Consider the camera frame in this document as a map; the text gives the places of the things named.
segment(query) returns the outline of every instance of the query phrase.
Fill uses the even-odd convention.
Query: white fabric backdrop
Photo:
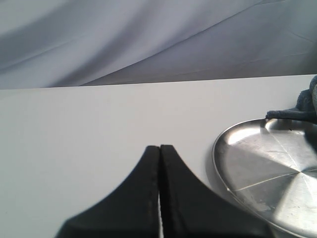
[[[316,9],[316,0],[0,0],[0,88],[296,74],[314,58]]]

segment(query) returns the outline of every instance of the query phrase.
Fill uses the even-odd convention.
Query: blue cloth
[[[302,91],[298,96],[296,107],[282,111],[269,111],[266,114],[266,118],[305,120],[317,123],[316,85],[317,75],[312,79],[309,89]]]

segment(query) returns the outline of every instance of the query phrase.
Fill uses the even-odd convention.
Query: metal plate
[[[299,237],[317,237],[317,125],[288,119],[223,132],[213,162],[238,202]]]

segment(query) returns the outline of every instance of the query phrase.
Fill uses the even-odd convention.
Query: white table
[[[312,75],[0,90],[0,237],[53,237],[113,191],[147,145],[173,144],[207,186],[216,137],[293,107]]]

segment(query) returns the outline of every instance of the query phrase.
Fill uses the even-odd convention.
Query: stainless steel plate
[[[243,206],[293,235],[317,237],[317,125],[240,123],[216,140],[213,162]]]

